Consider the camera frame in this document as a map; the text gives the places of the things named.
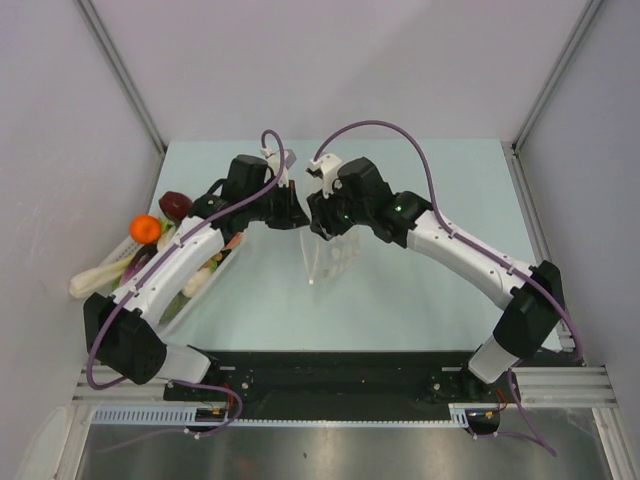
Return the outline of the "polka dot zip bag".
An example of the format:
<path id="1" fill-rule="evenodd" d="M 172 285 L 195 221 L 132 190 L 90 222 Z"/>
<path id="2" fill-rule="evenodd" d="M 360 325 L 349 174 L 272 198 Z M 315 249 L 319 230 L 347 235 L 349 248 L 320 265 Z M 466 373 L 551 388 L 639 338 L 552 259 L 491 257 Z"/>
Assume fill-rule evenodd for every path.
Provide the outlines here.
<path id="1" fill-rule="evenodd" d="M 308 283 L 312 286 L 342 275 L 352 266 L 361 251 L 358 227 L 329 241 L 323 240 L 309 229 L 302 230 L 299 237 Z"/>

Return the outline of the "red watermelon slice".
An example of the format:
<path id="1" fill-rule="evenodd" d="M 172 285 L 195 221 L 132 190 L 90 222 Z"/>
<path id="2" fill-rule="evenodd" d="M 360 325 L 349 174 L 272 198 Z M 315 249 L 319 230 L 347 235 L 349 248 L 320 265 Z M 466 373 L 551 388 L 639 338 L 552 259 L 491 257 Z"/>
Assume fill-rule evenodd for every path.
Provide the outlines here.
<path id="1" fill-rule="evenodd" d="M 223 247 L 224 250 L 233 250 L 235 249 L 243 239 L 243 234 L 238 233 L 233 236 L 233 238 Z"/>

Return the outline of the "orange tangerine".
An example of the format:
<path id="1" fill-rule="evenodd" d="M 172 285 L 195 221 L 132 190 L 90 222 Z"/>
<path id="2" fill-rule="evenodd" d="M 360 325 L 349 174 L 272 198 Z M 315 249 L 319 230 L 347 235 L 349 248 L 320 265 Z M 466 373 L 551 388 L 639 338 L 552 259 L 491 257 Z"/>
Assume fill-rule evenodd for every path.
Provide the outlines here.
<path id="1" fill-rule="evenodd" d="M 129 235 L 138 244 L 153 244 L 162 235 L 162 225 L 156 217 L 138 215 L 129 225 Z"/>

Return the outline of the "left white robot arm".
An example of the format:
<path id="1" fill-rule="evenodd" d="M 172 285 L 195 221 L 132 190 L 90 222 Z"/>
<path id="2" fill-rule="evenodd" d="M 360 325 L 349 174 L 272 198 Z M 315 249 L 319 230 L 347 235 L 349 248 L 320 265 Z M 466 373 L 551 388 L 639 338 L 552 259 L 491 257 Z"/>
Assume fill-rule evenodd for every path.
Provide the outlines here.
<path id="1" fill-rule="evenodd" d="M 186 382 L 197 398 L 221 387 L 212 359 L 194 347 L 165 343 L 160 320 L 197 271 L 250 223 L 276 230 L 308 225 L 288 177 L 292 150 L 239 155 L 225 178 L 197 198 L 174 236 L 131 279 L 109 296 L 92 294 L 83 305 L 89 359 L 137 385 L 152 379 Z"/>

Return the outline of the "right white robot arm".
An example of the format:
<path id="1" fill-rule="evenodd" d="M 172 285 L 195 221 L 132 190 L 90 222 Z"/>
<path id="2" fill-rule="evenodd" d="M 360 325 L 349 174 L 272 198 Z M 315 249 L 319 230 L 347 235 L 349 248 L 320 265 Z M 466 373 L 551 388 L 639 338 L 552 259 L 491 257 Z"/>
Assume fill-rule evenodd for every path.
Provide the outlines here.
<path id="1" fill-rule="evenodd" d="M 491 336 L 461 376 L 469 399 L 486 400 L 499 377 L 533 357 L 559 322 L 564 296 L 554 264 L 529 265 L 489 247 L 437 214 L 428 200 L 410 191 L 393 192 L 365 157 L 344 162 L 325 154 L 306 172 L 317 188 L 307 198 L 312 232 L 329 241 L 355 226 L 368 227 L 383 242 L 444 265 L 501 310 Z"/>

